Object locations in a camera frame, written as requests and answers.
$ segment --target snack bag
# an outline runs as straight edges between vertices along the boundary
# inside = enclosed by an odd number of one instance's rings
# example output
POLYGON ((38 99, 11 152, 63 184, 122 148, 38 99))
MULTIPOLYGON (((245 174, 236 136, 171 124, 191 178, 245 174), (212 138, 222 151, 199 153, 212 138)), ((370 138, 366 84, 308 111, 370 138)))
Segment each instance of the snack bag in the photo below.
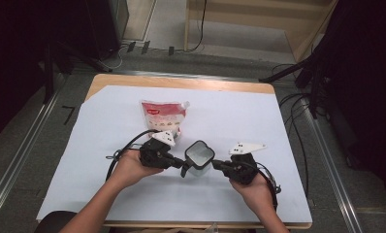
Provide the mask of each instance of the snack bag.
POLYGON ((179 126, 186 117, 189 102, 159 103, 142 100, 145 122, 148 129, 172 130, 174 137, 180 135, 179 126))

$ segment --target forearm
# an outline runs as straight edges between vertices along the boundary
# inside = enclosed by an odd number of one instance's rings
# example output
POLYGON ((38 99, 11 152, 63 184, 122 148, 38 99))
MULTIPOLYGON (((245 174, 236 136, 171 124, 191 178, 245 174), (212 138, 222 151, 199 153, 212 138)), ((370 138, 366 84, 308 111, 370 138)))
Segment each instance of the forearm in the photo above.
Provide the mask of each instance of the forearm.
POLYGON ((273 208, 259 211, 256 216, 269 233, 289 232, 273 208))
POLYGON ((119 190, 105 183, 61 232, 99 232, 119 190))

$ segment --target white paper sheet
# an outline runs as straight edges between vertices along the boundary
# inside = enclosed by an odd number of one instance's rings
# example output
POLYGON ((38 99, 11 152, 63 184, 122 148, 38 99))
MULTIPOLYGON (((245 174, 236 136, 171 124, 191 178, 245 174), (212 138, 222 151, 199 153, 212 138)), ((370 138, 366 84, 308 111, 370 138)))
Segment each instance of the white paper sheet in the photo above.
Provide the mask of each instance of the white paper sheet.
MULTIPOLYGON (((205 141, 215 159, 229 159, 237 142, 266 144, 253 152, 281 185, 277 213, 284 222, 312 222, 299 173, 274 94, 176 88, 106 86, 80 109, 78 121, 38 213, 78 212, 103 184, 112 155, 146 130, 140 100, 189 101, 181 136, 170 153, 205 141)), ((220 171, 202 177, 169 168, 126 188, 115 200, 107 220, 255 222, 220 171)))

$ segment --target human hand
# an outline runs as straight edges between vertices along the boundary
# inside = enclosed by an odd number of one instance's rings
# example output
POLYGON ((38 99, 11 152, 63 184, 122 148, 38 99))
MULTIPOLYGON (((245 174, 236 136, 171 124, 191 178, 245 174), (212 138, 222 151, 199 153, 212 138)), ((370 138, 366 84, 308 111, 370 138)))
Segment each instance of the human hand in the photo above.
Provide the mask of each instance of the human hand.
POLYGON ((118 160, 108 183, 114 184, 117 191, 133 185, 142 178, 163 172, 163 169, 149 168, 142 165, 138 150, 128 150, 118 160))
POLYGON ((245 204, 256 215, 274 209, 273 198, 268 183, 262 175, 257 174, 249 185, 229 180, 232 187, 242 196, 245 204))

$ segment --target person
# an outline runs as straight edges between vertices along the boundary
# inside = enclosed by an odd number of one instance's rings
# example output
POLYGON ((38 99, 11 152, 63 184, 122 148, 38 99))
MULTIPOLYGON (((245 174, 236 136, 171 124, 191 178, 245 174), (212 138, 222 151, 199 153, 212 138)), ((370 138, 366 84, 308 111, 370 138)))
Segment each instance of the person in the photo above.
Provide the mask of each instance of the person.
MULTIPOLYGON (((99 232, 119 192, 142 178, 158 174, 163 169, 142 165, 138 150, 128 150, 117 162, 111 177, 102 185, 86 206, 75 215, 60 231, 99 232)), ((245 204, 260 219, 268 232, 288 232, 277 216, 266 180, 258 174, 250 185, 230 181, 232 187, 242 196, 245 204)))

